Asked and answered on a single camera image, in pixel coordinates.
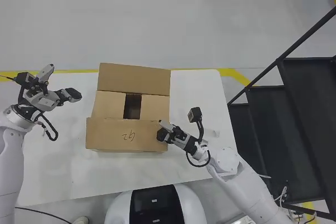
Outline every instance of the stair step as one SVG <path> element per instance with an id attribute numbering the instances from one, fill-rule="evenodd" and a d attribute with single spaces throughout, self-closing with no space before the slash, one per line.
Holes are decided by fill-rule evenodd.
<path id="1" fill-rule="evenodd" d="M 288 186 L 286 202 L 321 199 L 321 187 L 301 139 L 283 86 L 252 87 L 246 92 L 271 193 Z"/>
<path id="2" fill-rule="evenodd" d="M 320 171 L 326 203 L 336 214 L 336 60 L 286 58 L 278 68 L 307 150 Z"/>
<path id="3" fill-rule="evenodd" d="M 232 104 L 228 109 L 239 155 L 255 172 L 261 175 L 267 175 L 258 139 L 255 134 L 249 105 Z M 269 187 L 269 181 L 267 179 L 264 181 Z"/>

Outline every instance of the handwritten number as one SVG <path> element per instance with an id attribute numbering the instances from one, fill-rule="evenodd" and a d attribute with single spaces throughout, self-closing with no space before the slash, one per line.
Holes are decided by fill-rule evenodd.
<path id="1" fill-rule="evenodd" d="M 130 141 L 133 141 L 134 138 L 135 138 L 135 136 L 136 136 L 136 134 L 135 134 L 134 132 L 132 132 L 132 130 L 130 130 L 130 134 L 129 134 L 129 136 L 128 136 L 128 139 L 127 139 L 127 134 L 122 134 L 122 136 L 124 136 L 123 139 L 124 139 L 125 141 L 126 141 L 126 140 L 129 140 L 129 139 L 131 139 Z"/>

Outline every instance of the white table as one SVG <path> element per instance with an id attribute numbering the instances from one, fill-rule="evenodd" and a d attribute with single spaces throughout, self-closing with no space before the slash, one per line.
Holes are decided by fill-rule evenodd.
<path id="1" fill-rule="evenodd" d="M 91 115 L 97 73 L 53 74 L 49 88 L 74 87 L 83 99 L 65 103 L 45 116 L 59 132 L 56 142 L 35 127 L 24 142 L 25 177 L 18 198 L 30 206 L 153 186 L 210 178 L 204 168 L 189 165 L 183 150 L 169 146 L 156 153 L 98 153 L 85 149 L 86 117 Z M 211 147 L 236 149 L 220 74 L 216 70 L 172 71 L 170 121 L 198 136 L 187 113 L 199 106 L 204 128 L 219 132 L 204 136 Z"/>

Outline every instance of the black wire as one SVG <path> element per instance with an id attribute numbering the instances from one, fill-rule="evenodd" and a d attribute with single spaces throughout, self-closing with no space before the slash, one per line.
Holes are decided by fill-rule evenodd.
<path id="1" fill-rule="evenodd" d="M 47 136 L 49 137 L 49 139 L 51 141 L 56 141 L 57 138 L 58 138 L 58 132 L 57 130 L 53 127 L 53 125 L 51 124 L 51 122 L 43 115 L 43 114 L 40 114 L 40 117 L 42 117 L 46 123 L 50 126 L 51 130 L 55 133 L 55 137 L 53 138 L 50 134 L 50 132 L 48 130 L 45 131 L 45 133 L 47 134 Z"/>
<path id="2" fill-rule="evenodd" d="M 23 86 L 21 86 L 20 92 L 18 93 L 18 98 L 17 98 L 17 103 L 18 104 L 24 99 L 24 97 L 23 97 L 24 90 L 25 90 L 25 88 Z"/>
<path id="3" fill-rule="evenodd" d="M 31 212 L 37 212 L 37 213 L 45 214 L 45 215 L 47 215 L 47 216 L 51 216 L 51 217 L 57 218 L 57 219 L 59 219 L 59 220 L 62 220 L 62 221 L 64 221 L 64 222 L 68 223 L 68 224 L 72 224 L 72 223 L 70 223 L 69 221 L 64 220 L 63 218 L 57 217 L 57 216 L 55 216 L 55 215 L 53 215 L 53 214 L 50 214 L 50 213 L 40 212 L 40 211 L 33 210 L 33 209 L 30 209 L 30 208 L 21 208 L 21 207 L 15 207 L 15 208 L 17 208 L 17 209 L 22 209 L 22 210 L 27 210 L 27 211 L 31 211 Z"/>
<path id="4" fill-rule="evenodd" d="M 307 223 L 309 223 L 309 222 L 312 222 L 313 220 L 315 220 L 315 217 L 316 217 L 316 216 L 314 216 L 314 218 L 308 220 L 307 222 L 304 222 L 304 224 L 307 224 Z"/>
<path id="5" fill-rule="evenodd" d="M 188 162 L 194 167 L 205 167 L 211 161 L 211 153 L 209 152 L 209 150 L 208 150 L 208 161 L 206 163 L 202 164 L 202 165 L 196 165 L 196 164 L 192 163 L 191 160 L 188 157 L 188 152 L 185 152 L 185 155 L 186 155 L 186 159 L 188 160 Z"/>
<path id="6" fill-rule="evenodd" d="M 203 135 L 204 135 L 204 128 L 203 128 L 202 120 L 197 121 L 197 126 L 199 129 L 198 143 L 200 144 L 203 140 Z"/>

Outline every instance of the open cardboard box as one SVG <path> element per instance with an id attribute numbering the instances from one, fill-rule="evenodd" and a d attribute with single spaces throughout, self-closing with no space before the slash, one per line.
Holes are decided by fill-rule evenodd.
<path id="1" fill-rule="evenodd" d="M 169 120 L 170 70 L 101 63 L 86 148 L 105 152 L 164 152 L 159 120 Z"/>

